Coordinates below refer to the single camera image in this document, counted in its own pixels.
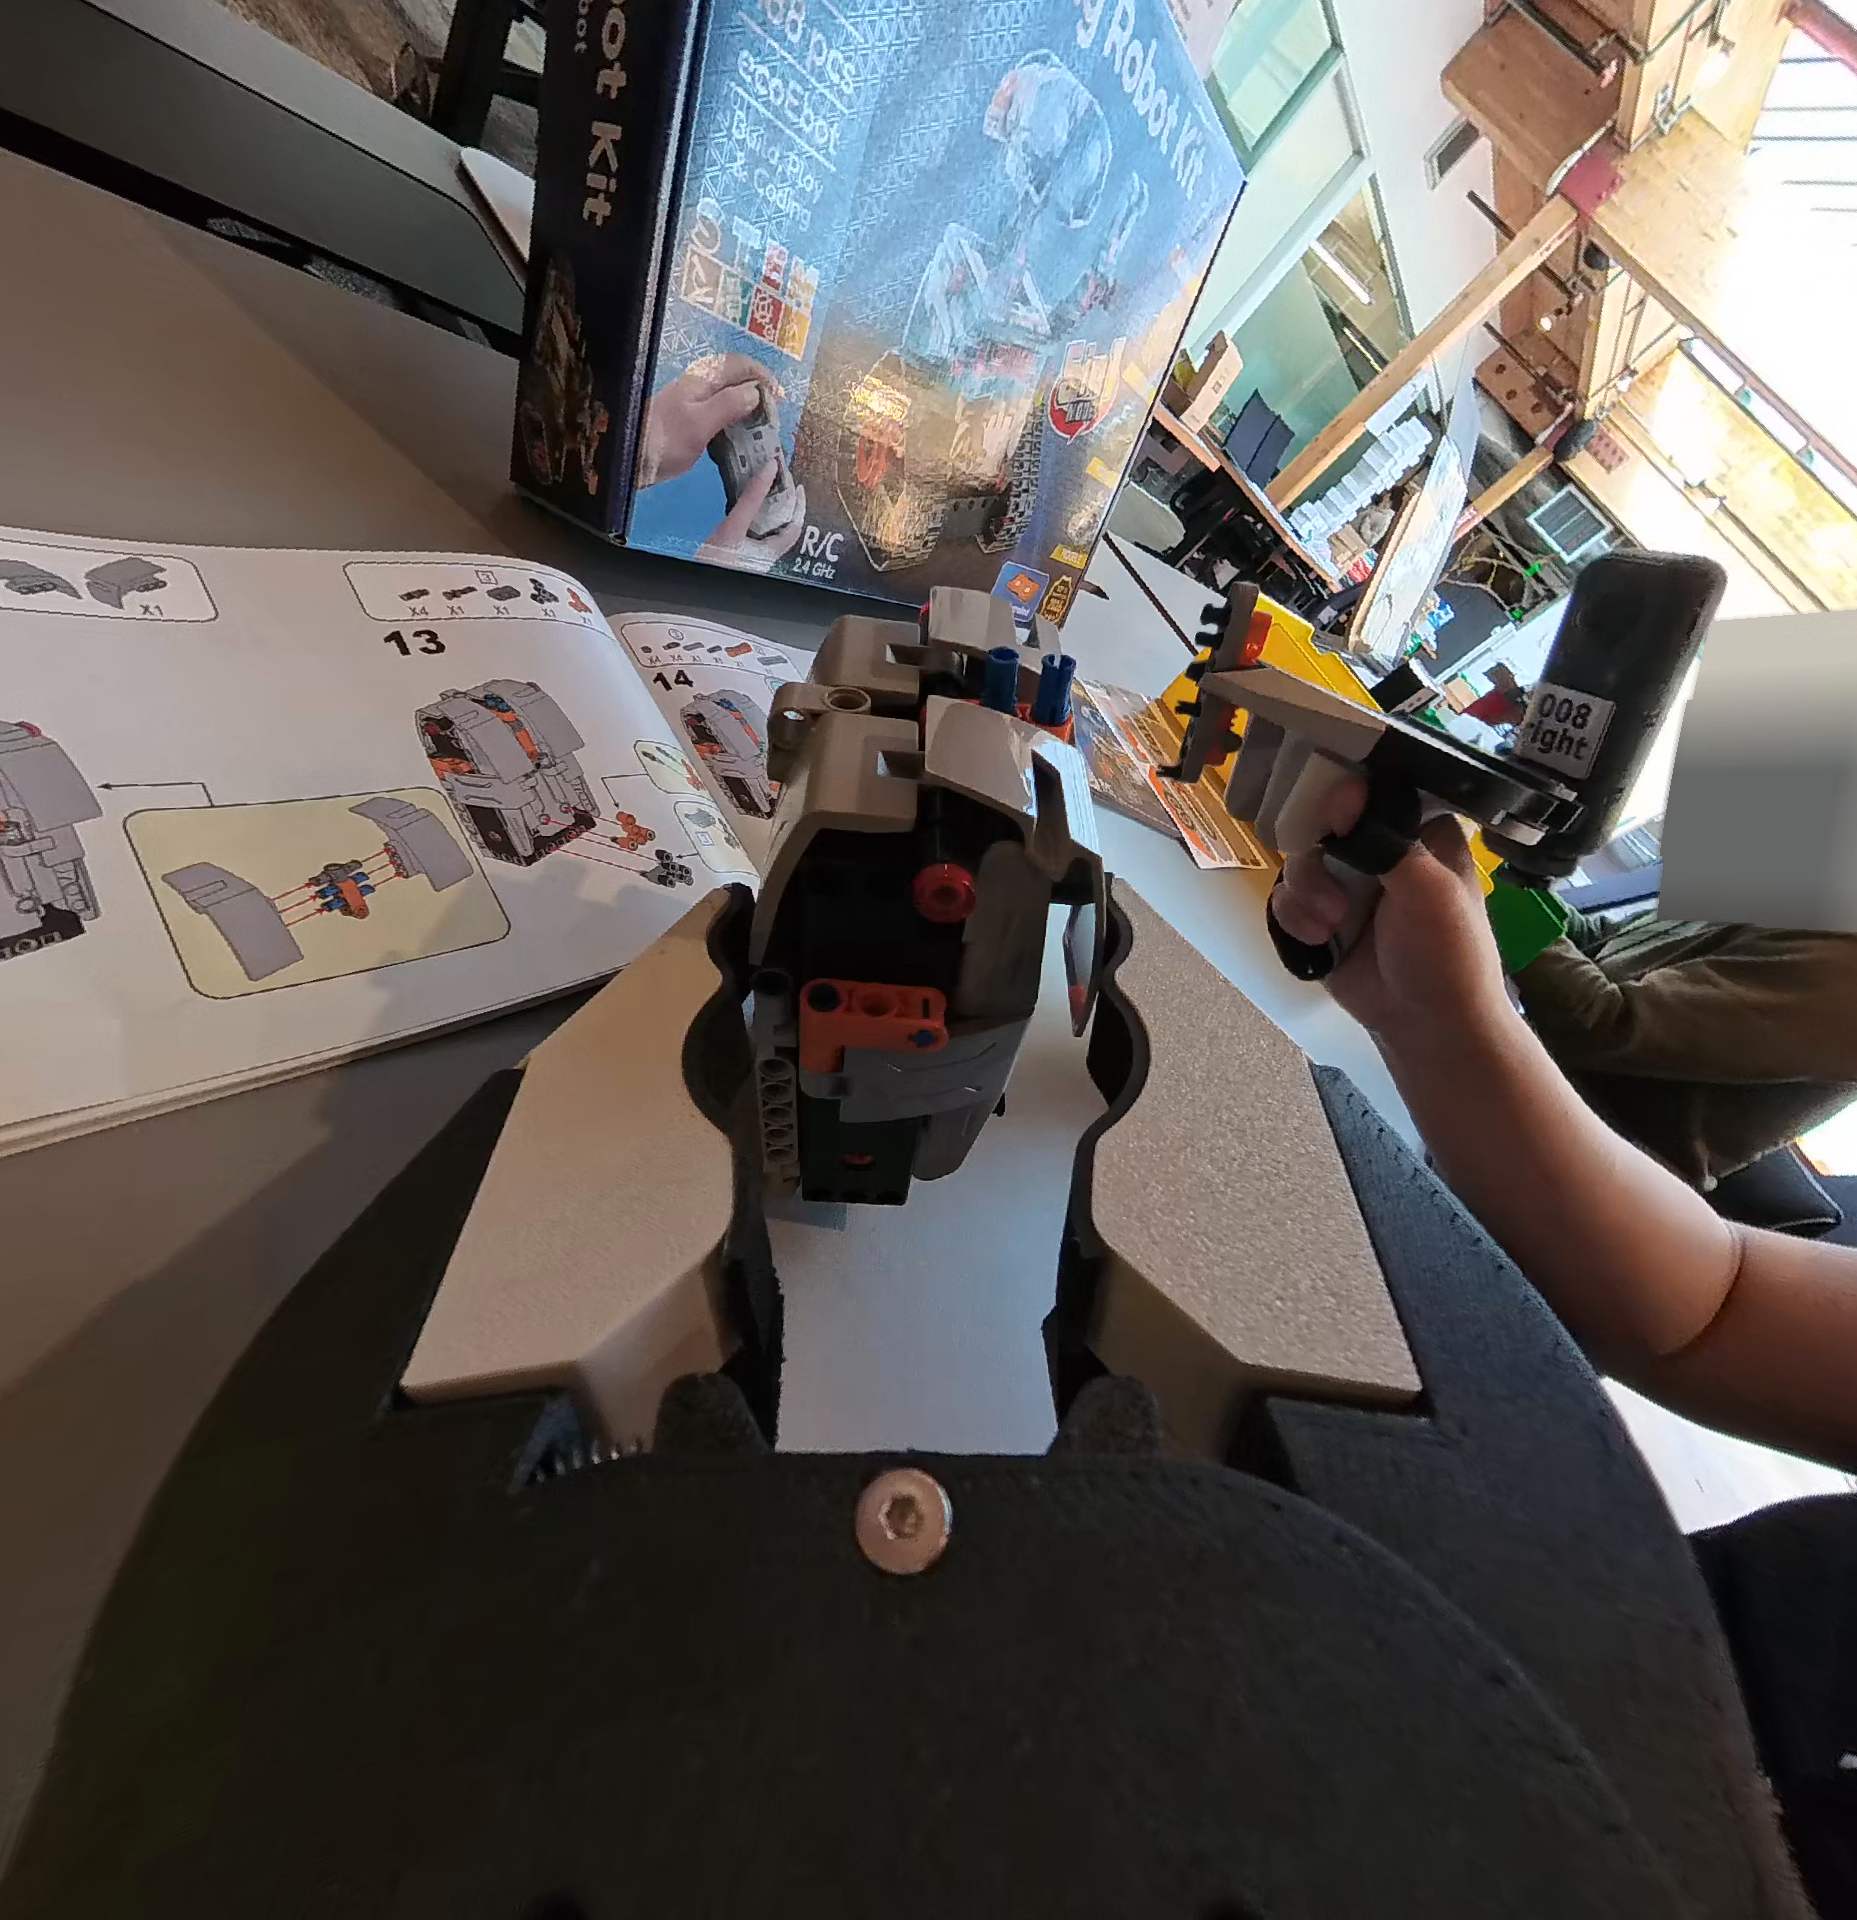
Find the green plastic object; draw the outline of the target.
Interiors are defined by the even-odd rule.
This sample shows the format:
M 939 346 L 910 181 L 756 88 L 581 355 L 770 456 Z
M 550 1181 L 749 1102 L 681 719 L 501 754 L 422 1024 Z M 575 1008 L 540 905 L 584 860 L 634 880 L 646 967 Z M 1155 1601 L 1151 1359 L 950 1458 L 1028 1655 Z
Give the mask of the green plastic object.
M 1485 896 L 1494 947 L 1509 976 L 1530 968 L 1567 931 L 1569 908 L 1559 893 L 1521 882 L 1510 868 L 1497 868 Z

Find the blue robot kit box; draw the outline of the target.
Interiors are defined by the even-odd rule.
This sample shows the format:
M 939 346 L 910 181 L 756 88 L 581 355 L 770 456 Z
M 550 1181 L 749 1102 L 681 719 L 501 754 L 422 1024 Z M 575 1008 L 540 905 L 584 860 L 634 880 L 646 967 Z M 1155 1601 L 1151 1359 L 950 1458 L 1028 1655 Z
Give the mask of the blue robot kit box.
M 1055 625 L 1247 186 L 1158 2 L 545 5 L 516 490 Z

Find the orange printed leaflet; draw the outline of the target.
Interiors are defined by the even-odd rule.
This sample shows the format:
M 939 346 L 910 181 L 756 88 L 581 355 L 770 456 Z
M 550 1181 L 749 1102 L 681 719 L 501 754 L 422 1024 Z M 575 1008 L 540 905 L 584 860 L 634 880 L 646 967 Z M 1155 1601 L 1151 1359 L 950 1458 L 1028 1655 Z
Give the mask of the orange printed leaflet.
M 1096 807 L 1180 842 L 1203 872 L 1272 872 L 1275 857 L 1228 812 L 1228 781 L 1173 780 L 1188 720 L 1161 698 L 1077 680 L 1072 688 L 1074 745 Z

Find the grey desk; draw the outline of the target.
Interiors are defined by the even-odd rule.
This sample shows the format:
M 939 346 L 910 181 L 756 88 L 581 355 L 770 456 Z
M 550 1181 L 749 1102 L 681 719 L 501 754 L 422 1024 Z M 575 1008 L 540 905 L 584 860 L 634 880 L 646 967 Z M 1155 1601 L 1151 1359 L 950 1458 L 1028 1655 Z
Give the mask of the grey desk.
M 613 610 L 817 644 L 841 592 L 594 543 L 509 488 L 512 363 L 0 149 L 0 522 L 548 560 Z M 0 1450 L 171 1456 L 270 1312 L 555 1010 L 0 1163 Z M 1032 1451 L 1091 1087 L 1033 1039 L 1006 1117 L 905 1211 L 791 1235 L 797 1447 Z

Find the person's right hand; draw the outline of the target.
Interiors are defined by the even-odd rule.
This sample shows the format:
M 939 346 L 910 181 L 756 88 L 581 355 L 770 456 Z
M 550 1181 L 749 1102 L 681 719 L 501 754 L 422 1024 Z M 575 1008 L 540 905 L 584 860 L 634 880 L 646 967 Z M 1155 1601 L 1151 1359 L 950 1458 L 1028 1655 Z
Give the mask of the person's right hand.
M 1365 800 L 1365 780 L 1342 774 L 1322 792 L 1318 823 L 1347 834 Z M 1336 1005 L 1378 1044 L 1443 1041 L 1513 1014 L 1480 879 L 1452 814 L 1430 814 L 1378 879 L 1363 931 L 1327 977 Z M 1312 947 L 1327 946 L 1352 914 L 1320 845 L 1283 857 L 1272 905 L 1275 925 Z

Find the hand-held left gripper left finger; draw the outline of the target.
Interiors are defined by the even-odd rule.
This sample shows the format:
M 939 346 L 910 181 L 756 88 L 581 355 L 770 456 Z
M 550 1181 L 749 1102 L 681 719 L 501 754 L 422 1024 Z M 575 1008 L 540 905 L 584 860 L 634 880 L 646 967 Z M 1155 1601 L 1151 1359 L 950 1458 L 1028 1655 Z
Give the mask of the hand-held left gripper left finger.
M 721 1377 L 775 1441 L 753 905 L 717 889 L 531 1049 L 402 1377 L 412 1401 L 550 1388 L 602 1445 L 653 1447 L 672 1383 Z

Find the white instruction booklet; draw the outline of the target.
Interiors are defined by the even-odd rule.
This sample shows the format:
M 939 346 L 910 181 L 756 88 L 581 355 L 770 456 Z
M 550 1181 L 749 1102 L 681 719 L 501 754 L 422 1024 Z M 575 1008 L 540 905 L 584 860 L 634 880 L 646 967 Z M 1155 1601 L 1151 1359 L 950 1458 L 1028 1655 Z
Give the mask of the white instruction booklet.
M 813 653 L 512 557 L 0 526 L 0 1158 L 618 973 L 756 880 Z

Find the grey toy brick robot model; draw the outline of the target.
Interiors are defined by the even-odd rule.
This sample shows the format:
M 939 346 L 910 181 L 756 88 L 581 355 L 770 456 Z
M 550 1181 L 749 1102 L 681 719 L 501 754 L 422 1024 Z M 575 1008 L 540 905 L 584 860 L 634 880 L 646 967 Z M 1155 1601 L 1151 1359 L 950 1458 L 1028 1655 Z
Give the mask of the grey toy brick robot model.
M 1056 908 L 1084 1039 L 1108 872 L 1076 672 L 1006 602 L 934 588 L 915 618 L 837 621 L 775 691 L 747 976 L 771 1189 L 899 1207 L 960 1170 L 1005 1110 Z

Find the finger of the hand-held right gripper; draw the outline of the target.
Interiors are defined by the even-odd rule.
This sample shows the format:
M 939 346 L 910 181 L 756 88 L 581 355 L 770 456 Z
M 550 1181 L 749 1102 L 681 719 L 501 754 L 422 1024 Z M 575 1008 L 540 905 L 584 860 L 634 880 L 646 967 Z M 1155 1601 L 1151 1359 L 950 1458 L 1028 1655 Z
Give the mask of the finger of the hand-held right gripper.
M 1318 848 L 1333 834 L 1326 797 L 1368 764 L 1389 719 L 1275 667 L 1216 674 L 1206 691 L 1237 704 L 1228 812 L 1281 857 Z

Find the person's right forearm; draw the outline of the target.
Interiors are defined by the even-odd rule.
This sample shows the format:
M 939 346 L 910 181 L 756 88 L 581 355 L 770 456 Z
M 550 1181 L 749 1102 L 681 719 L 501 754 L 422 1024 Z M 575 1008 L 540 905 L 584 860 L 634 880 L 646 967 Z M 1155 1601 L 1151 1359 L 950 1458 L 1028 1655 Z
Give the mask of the person's right forearm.
M 1857 1478 L 1857 1249 L 1715 1213 L 1588 1110 L 1494 973 L 1418 1005 L 1365 967 L 1341 996 L 1445 1185 L 1603 1377 Z

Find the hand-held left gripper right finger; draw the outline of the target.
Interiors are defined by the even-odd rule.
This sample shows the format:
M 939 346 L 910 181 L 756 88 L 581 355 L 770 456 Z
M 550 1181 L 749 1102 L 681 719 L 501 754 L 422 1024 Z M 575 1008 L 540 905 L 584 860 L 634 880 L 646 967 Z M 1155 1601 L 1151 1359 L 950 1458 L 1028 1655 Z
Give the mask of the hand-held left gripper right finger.
M 1261 1399 L 1406 1415 L 1422 1381 L 1315 1066 L 1125 880 L 1108 885 L 1044 1319 L 1059 1423 L 1133 1379 L 1161 1423 Z

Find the black orange toy brick piece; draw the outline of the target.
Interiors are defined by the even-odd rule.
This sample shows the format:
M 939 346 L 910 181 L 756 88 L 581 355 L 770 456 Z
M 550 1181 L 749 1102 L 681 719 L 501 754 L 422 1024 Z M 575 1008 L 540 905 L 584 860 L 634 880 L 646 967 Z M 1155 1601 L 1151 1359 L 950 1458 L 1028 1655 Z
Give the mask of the black orange toy brick piece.
M 1194 694 L 1171 707 L 1173 717 L 1186 720 L 1186 729 L 1173 756 L 1158 767 L 1165 780 L 1196 783 L 1237 750 L 1237 704 L 1228 694 L 1206 691 L 1206 684 L 1216 674 L 1237 674 L 1256 667 L 1272 632 L 1273 605 L 1263 603 L 1261 591 L 1247 576 L 1236 579 L 1222 598 L 1206 605 L 1197 652 L 1186 672 Z

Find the grey side table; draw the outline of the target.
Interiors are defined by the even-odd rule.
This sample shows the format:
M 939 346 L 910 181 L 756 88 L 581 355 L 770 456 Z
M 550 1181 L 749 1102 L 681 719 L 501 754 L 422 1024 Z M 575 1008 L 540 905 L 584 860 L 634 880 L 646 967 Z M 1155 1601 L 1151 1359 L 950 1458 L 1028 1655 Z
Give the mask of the grey side table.
M 0 147 L 521 351 L 526 266 L 461 147 L 217 5 L 0 2 Z

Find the yellow plastic bin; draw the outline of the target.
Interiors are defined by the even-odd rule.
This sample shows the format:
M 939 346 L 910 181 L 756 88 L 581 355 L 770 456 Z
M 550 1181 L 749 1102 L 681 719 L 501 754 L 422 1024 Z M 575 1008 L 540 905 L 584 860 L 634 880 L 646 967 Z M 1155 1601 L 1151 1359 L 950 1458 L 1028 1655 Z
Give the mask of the yellow plastic bin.
M 1268 632 L 1261 634 L 1261 639 L 1263 639 L 1261 653 L 1252 660 L 1252 664 L 1269 664 L 1269 667 L 1281 668 L 1283 672 L 1291 672 L 1293 676 L 1296 676 L 1309 686 L 1320 686 L 1323 689 L 1331 689 L 1362 709 L 1369 709 L 1377 713 L 1380 711 L 1378 703 L 1374 701 L 1374 695 L 1369 694 L 1365 684 L 1360 680 L 1360 674 L 1354 671 L 1352 663 L 1345 655 L 1341 655 L 1338 652 L 1333 652 L 1333 650 L 1315 644 L 1315 628 L 1312 627 L 1312 623 L 1306 618 L 1294 613 L 1293 610 L 1273 602 L 1269 594 L 1254 588 L 1247 576 L 1232 583 L 1229 594 L 1226 594 L 1226 600 L 1229 603 L 1236 598 L 1234 588 L 1247 591 L 1249 602 L 1254 603 L 1252 621 L 1261 618 L 1263 627 L 1268 628 Z M 1174 741 L 1180 741 L 1180 733 L 1186 733 L 1188 724 L 1190 724 L 1190 717 L 1180 714 L 1180 704 L 1196 703 L 1197 691 L 1199 691 L 1196 676 L 1194 676 L 1194 667 L 1197 663 L 1209 660 L 1209 652 L 1212 647 L 1212 636 L 1209 632 L 1209 627 L 1211 627 L 1209 613 L 1214 610 L 1214 605 L 1218 605 L 1218 603 L 1211 603 L 1211 608 L 1197 616 L 1197 639 L 1196 639 L 1197 655 L 1196 655 L 1196 660 L 1190 663 L 1190 668 L 1180 674 L 1180 680 L 1177 684 L 1166 686 L 1161 689 L 1161 694 L 1155 703 L 1155 707 L 1165 714 L 1161 727 L 1173 729 Z M 1494 887 L 1492 877 L 1494 877 L 1497 868 L 1501 866 L 1501 857 L 1487 854 L 1481 848 L 1480 837 L 1481 834 L 1478 829 L 1469 829 L 1469 854 L 1478 868 L 1481 891 L 1483 891 L 1483 896 L 1490 896 L 1492 887 Z

